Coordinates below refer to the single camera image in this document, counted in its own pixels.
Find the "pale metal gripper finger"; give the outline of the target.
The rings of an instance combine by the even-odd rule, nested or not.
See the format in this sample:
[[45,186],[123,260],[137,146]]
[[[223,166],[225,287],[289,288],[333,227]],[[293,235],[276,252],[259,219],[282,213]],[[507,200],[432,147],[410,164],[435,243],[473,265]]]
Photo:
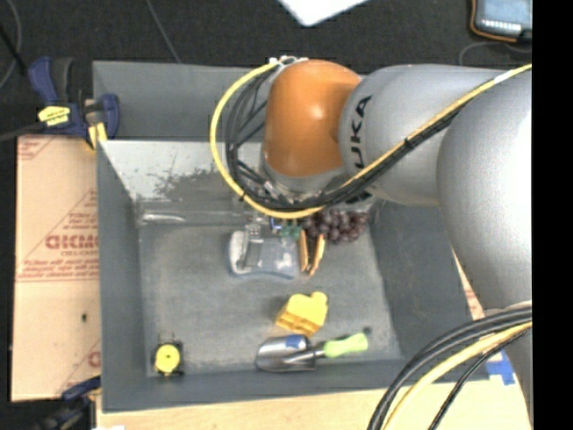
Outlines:
[[264,229],[253,228],[249,235],[248,265],[258,267],[261,258],[262,248],[265,243]]
[[239,271],[247,271],[250,268],[250,265],[248,264],[250,233],[247,230],[241,230],[237,231],[235,235],[237,246],[239,248],[239,255],[235,260],[235,265]]

